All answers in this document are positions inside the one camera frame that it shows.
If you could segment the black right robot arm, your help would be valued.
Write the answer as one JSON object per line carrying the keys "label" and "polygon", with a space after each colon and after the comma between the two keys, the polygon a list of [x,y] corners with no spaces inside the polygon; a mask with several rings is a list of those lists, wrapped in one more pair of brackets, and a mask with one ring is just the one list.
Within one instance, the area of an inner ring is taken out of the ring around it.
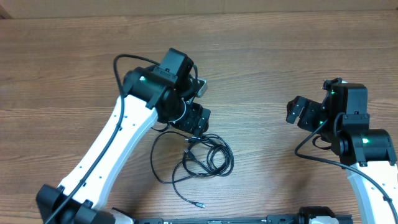
{"label": "black right robot arm", "polygon": [[[368,89],[342,78],[325,80],[321,103],[296,96],[287,103],[288,123],[310,132],[294,150],[296,156],[346,171],[363,223],[397,223],[397,155],[384,129],[371,129]],[[328,143],[339,161],[299,153],[308,141]]]}

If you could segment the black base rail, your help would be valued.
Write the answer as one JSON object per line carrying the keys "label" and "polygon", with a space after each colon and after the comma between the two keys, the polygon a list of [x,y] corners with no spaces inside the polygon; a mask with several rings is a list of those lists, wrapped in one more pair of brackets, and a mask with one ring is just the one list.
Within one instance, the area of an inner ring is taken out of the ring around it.
{"label": "black base rail", "polygon": [[295,214],[276,214],[266,217],[239,217],[239,218],[133,218],[130,214],[112,208],[112,211],[121,212],[132,218],[133,223],[141,224],[309,224],[309,223],[336,223],[353,224],[352,215],[336,215],[329,207],[300,207]]}

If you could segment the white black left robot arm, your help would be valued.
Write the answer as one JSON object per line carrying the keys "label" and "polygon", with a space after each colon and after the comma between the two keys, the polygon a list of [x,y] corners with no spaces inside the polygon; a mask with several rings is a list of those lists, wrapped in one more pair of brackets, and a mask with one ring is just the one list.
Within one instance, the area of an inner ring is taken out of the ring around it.
{"label": "white black left robot arm", "polygon": [[194,139],[208,129],[210,111],[194,103],[207,88],[191,75],[197,68],[183,52],[169,49],[160,63],[151,61],[124,78],[111,117],[78,165],[57,187],[43,185],[36,202],[44,223],[135,223],[127,213],[105,208],[120,171],[137,143],[156,122],[169,124]]}

